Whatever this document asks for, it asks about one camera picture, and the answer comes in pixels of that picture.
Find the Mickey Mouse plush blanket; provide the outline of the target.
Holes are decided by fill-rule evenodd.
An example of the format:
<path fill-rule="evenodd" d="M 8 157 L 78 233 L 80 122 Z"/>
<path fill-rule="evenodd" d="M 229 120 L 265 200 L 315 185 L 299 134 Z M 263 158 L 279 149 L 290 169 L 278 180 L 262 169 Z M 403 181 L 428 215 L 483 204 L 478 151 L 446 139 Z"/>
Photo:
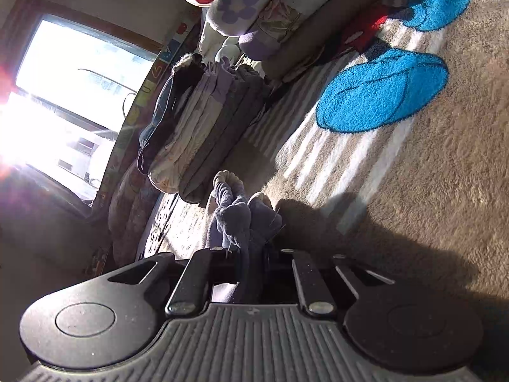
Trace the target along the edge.
<path fill-rule="evenodd" d="M 508 0 L 472 0 L 427 34 L 391 20 L 398 49 L 435 54 L 449 80 L 412 116 L 339 134 L 315 120 L 325 85 L 362 67 L 348 54 L 299 80 L 223 162 L 284 220 L 281 241 L 316 261 L 344 253 L 466 298 L 481 316 L 475 366 L 508 370 Z"/>

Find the floral purple bedding stack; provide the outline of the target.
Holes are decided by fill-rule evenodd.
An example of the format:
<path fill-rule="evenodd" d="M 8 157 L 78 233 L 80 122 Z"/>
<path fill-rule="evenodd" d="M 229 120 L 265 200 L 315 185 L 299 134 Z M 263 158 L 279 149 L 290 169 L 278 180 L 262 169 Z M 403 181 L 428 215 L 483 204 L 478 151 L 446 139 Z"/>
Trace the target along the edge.
<path fill-rule="evenodd" d="M 229 37 L 269 79 L 280 80 L 350 19 L 378 0 L 213 0 L 199 52 L 210 57 Z"/>

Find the colourful alphabet foam mat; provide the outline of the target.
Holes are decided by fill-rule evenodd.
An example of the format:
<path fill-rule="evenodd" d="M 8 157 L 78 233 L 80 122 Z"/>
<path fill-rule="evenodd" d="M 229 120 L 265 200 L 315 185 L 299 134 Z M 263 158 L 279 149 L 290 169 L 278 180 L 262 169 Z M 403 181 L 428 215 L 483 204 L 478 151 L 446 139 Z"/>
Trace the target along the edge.
<path fill-rule="evenodd" d="M 129 166 L 136 161 L 139 135 L 152 118 L 157 97 L 180 56 L 194 50 L 198 44 L 200 20 L 184 19 L 169 42 L 163 46 L 151 65 L 141 88 L 137 92 L 115 141 L 103 180 L 93 201 L 94 213 L 105 209 Z"/>

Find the window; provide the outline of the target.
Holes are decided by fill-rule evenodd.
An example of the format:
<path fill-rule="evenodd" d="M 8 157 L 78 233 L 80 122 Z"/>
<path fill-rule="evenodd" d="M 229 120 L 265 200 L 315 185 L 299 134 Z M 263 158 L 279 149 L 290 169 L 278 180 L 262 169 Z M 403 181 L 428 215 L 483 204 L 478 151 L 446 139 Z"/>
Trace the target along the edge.
<path fill-rule="evenodd" d="M 97 29 L 41 17 L 1 86 L 1 162 L 31 166 L 92 204 L 155 58 Z"/>

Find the purple grey sweatpants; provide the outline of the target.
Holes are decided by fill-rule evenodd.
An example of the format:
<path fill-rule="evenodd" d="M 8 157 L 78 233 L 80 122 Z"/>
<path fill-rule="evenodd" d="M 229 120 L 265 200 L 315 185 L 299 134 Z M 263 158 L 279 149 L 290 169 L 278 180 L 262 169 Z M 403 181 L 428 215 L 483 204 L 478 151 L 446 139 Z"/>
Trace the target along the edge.
<path fill-rule="evenodd" d="M 223 170 L 213 180 L 216 200 L 206 245 L 223 247 L 240 256 L 235 285 L 220 285 L 212 300 L 230 304 L 255 304 L 263 285 L 264 247 L 283 227 L 281 215 L 268 197 L 257 192 L 247 197 L 243 182 Z"/>

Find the cream grey clothes stack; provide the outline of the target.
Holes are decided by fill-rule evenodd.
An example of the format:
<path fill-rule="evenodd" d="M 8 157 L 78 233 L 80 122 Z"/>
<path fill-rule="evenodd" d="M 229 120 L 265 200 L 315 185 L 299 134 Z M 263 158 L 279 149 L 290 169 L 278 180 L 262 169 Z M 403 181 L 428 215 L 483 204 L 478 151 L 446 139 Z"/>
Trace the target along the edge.
<path fill-rule="evenodd" d="M 227 58 L 205 64 L 196 87 L 178 103 L 176 128 L 149 168 L 154 188 L 200 203 L 220 165 L 259 116 L 269 92 L 248 64 L 233 67 Z"/>

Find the pink floral long quilt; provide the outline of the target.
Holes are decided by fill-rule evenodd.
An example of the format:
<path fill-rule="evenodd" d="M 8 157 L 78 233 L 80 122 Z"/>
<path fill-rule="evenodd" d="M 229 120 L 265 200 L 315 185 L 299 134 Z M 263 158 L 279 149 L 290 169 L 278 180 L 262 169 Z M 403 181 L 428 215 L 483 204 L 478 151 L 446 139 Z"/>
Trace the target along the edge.
<path fill-rule="evenodd" d="M 147 175 L 140 173 L 134 161 L 122 176 L 109 205 L 109 232 L 117 266 L 136 260 L 139 241 L 159 196 L 160 191 Z"/>

